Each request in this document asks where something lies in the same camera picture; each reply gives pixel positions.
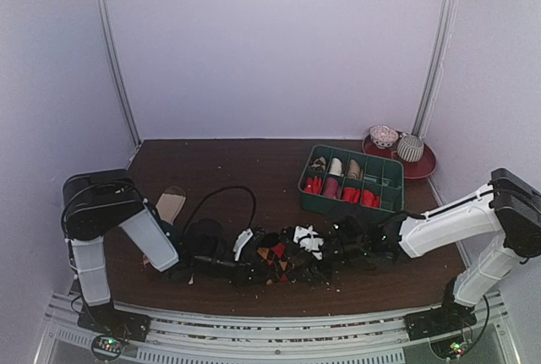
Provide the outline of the red and beige sock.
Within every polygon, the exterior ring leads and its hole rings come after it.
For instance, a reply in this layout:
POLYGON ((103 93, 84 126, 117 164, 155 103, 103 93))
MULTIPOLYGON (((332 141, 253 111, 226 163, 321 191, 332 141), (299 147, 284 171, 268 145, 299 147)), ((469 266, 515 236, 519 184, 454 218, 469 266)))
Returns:
POLYGON ((361 196, 361 205, 378 209, 380 207, 380 196, 368 189, 364 189, 361 196))

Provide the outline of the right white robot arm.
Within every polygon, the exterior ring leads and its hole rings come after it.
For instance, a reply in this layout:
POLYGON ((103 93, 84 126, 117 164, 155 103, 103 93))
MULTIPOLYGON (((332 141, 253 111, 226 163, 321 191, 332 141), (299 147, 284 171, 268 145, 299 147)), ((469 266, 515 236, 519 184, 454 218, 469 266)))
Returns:
POLYGON ((452 278, 433 322, 441 331, 453 330, 499 281, 519 264, 540 254, 540 192, 505 168, 491 173, 488 183, 455 202, 414 214, 392 213, 380 223, 365 219, 351 204, 329 236, 312 227, 296 228, 293 240, 317 259, 351 253, 396 263, 420 258, 440 247, 483 234, 492 234, 477 262, 452 278))

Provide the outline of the black argyle sock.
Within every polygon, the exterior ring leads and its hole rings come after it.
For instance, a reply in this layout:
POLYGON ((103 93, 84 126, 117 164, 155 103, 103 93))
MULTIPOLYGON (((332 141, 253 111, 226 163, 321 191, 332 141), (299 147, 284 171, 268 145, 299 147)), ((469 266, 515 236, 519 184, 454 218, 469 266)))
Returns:
POLYGON ((311 255, 294 240, 292 226, 263 236, 256 248, 256 268, 264 285, 297 282, 312 262, 311 255))

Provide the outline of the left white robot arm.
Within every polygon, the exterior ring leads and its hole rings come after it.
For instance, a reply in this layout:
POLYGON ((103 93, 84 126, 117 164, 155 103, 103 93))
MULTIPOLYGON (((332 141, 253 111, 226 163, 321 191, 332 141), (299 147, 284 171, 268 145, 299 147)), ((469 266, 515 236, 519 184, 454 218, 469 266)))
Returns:
POLYGON ((152 203, 124 169, 79 174, 63 184, 60 222, 71 268, 90 307, 88 318, 102 333, 112 334, 122 324, 120 312, 111 307, 107 278, 104 241, 110 231, 123 231, 144 262, 159 273, 195 263, 237 274, 241 280, 253 277, 259 264, 255 230, 247 227, 229 247, 214 220, 190 220, 177 228, 174 222, 186 200, 180 187, 171 186, 152 203))

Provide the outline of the green divided organizer tray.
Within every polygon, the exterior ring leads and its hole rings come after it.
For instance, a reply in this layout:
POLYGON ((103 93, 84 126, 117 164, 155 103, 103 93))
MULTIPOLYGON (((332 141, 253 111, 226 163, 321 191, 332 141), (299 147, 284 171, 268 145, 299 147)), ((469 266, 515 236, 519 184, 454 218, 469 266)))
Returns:
POLYGON ((355 205, 376 221, 404 206, 404 170, 395 160, 315 145, 298 181, 300 208, 326 215, 355 205))

